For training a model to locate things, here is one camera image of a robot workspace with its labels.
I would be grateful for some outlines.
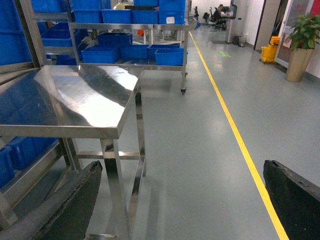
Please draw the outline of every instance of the white label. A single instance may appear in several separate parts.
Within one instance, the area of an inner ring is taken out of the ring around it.
[[[174,16],[168,16],[166,18],[166,24],[175,24],[175,17]]]

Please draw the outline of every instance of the stainless steel table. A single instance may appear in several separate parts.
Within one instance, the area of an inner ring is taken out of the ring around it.
[[[143,73],[143,68],[137,67],[46,65],[0,86],[0,136],[57,137],[71,170],[81,169],[79,159],[104,159],[121,240],[131,239],[141,179],[146,173]],[[119,152],[118,139],[133,101],[139,152]],[[100,139],[102,151],[78,152],[72,138]],[[139,161],[128,208],[120,159]]]

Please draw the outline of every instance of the blue plastic bin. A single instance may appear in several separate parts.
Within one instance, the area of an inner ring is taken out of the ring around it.
[[[50,30],[66,30],[69,31],[69,24],[67,22],[62,22],[53,25]]]
[[[36,13],[63,13],[68,10],[64,0],[31,0]]]
[[[114,64],[120,58],[119,48],[101,47],[99,45],[82,51],[84,63],[91,64]]]
[[[0,189],[15,177],[10,150],[10,147],[0,149]]]
[[[186,0],[159,0],[160,11],[185,11]]]
[[[102,4],[103,9],[111,9],[111,0],[106,0],[104,4]]]
[[[174,18],[174,22],[168,22],[168,18]],[[159,24],[185,24],[185,11],[159,11]]]
[[[133,24],[158,24],[157,10],[132,10]]]
[[[157,65],[182,66],[184,64],[184,49],[158,49],[155,52],[155,63]]]
[[[87,35],[88,31],[85,29],[76,30],[74,34],[76,44],[79,45]],[[41,35],[41,39],[46,47],[72,47],[69,30],[52,30],[51,28]]]
[[[133,43],[133,34],[124,32],[106,32],[97,36],[99,46],[107,48],[126,47]]]
[[[0,29],[0,65],[31,62],[27,40],[23,32]]]
[[[32,137],[16,137],[8,146],[12,148],[10,157],[14,169],[25,169],[38,156]]]
[[[33,137],[33,143],[37,156],[39,157],[42,155],[57,140],[58,138],[55,137]]]
[[[102,24],[103,19],[99,9],[75,9],[73,10],[75,22],[81,24]]]
[[[149,56],[149,59],[155,60],[156,59],[155,53],[158,49],[179,49],[179,48],[180,48],[180,45],[153,44],[148,49],[148,56]]]
[[[56,57],[55,65],[76,66],[77,61],[69,55],[59,55]]]
[[[13,0],[0,0],[0,29],[22,31]]]
[[[120,53],[122,59],[148,59],[149,45],[130,45],[121,47]]]
[[[101,0],[72,0],[72,4],[74,9],[97,10],[103,7]]]
[[[49,30],[41,38],[46,47],[72,47],[70,32],[66,30]]]
[[[157,7],[157,6],[159,6],[159,0],[134,0],[133,4],[135,6]]]
[[[38,28],[40,34],[44,34],[48,30],[47,25],[44,22],[38,22]]]
[[[105,24],[131,24],[132,11],[130,9],[102,9],[102,18]]]

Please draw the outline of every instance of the table leg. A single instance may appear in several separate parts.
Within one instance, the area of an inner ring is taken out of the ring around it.
[[[72,138],[59,138],[59,142],[66,165],[71,167],[72,170],[81,171],[83,164],[77,156],[77,145],[74,143]]]
[[[120,164],[118,140],[100,139],[113,212],[121,240],[130,240],[130,227]]]
[[[135,111],[136,111],[136,124],[138,130],[138,141],[139,141],[139,152],[140,157],[143,159],[143,176],[146,176],[147,173],[147,163],[146,163],[146,148],[145,148],[145,124],[143,117],[143,108],[142,108],[142,97],[141,97],[141,88],[138,89],[138,92],[135,96]]]

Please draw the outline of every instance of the glass door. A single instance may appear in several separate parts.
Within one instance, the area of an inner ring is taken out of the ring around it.
[[[288,67],[289,59],[290,59],[290,42],[285,43],[287,37],[293,32],[291,28],[295,22],[295,19],[298,15],[306,14],[311,11],[312,5],[314,0],[289,0],[285,14],[284,14],[284,21],[282,23],[280,29],[280,44],[275,56],[275,61],[278,64],[281,64],[284,67]]]

